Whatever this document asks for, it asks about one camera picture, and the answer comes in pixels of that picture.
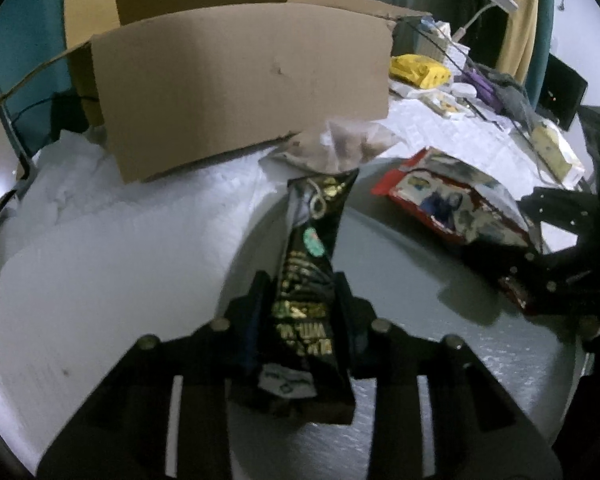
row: green sticker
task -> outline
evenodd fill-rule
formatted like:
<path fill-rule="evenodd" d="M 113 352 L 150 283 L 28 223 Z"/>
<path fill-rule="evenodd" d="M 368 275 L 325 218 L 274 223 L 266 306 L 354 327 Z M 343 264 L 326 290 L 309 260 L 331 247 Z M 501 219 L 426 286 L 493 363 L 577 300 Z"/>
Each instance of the green sticker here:
<path fill-rule="evenodd" d="M 318 233 L 315 232 L 313 227 L 309 227 L 304 231 L 302 241 L 304 241 L 304 246 L 311 256 L 314 258 L 324 256 L 324 245 L 320 241 L 320 238 L 318 238 Z"/>

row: cardboard box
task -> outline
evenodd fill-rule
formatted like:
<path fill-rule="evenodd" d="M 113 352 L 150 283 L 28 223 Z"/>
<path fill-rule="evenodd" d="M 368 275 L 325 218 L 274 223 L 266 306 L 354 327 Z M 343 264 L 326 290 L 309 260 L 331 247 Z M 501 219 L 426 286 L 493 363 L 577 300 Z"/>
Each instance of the cardboard box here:
<path fill-rule="evenodd" d="M 373 0 L 116 1 L 128 25 L 28 78 L 68 56 L 126 182 L 328 118 L 385 117 L 392 35 L 377 16 L 422 15 Z"/>

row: white wall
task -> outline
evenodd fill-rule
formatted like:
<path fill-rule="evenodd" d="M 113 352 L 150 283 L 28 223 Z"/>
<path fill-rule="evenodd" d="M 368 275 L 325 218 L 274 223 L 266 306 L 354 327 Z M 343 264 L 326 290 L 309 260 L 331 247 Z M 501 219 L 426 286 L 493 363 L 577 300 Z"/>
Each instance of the white wall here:
<path fill-rule="evenodd" d="M 565 10 L 560 11 L 560 1 L 555 0 L 551 53 L 589 83 L 582 103 L 600 106 L 600 7 L 595 0 L 564 0 Z M 593 163 L 578 117 L 566 139 L 585 165 L 588 179 L 593 172 Z"/>

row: teal wall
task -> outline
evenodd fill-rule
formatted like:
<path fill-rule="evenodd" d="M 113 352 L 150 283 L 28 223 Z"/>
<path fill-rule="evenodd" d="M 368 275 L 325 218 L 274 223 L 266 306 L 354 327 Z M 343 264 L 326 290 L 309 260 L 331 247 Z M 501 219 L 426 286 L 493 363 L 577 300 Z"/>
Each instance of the teal wall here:
<path fill-rule="evenodd" d="M 62 0 L 5 0 L 0 6 L 0 92 L 16 84 L 39 63 L 64 50 Z M 61 60 L 32 79 L 7 101 L 11 115 L 54 92 L 71 88 Z M 16 123 L 20 140 L 35 152 L 47 142 L 50 108 L 46 103 L 27 111 Z"/>

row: purple object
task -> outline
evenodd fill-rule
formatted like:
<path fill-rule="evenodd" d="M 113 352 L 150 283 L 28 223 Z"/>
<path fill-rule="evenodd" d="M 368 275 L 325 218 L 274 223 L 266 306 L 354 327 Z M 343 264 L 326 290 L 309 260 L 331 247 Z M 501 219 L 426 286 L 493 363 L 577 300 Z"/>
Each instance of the purple object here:
<path fill-rule="evenodd" d="M 469 83 L 474 86 L 478 92 L 478 97 L 488 106 L 490 106 L 494 112 L 500 114 L 504 110 L 504 104 L 498 99 L 495 88 L 491 82 L 479 74 L 475 68 L 464 70 L 462 74 L 462 82 Z"/>

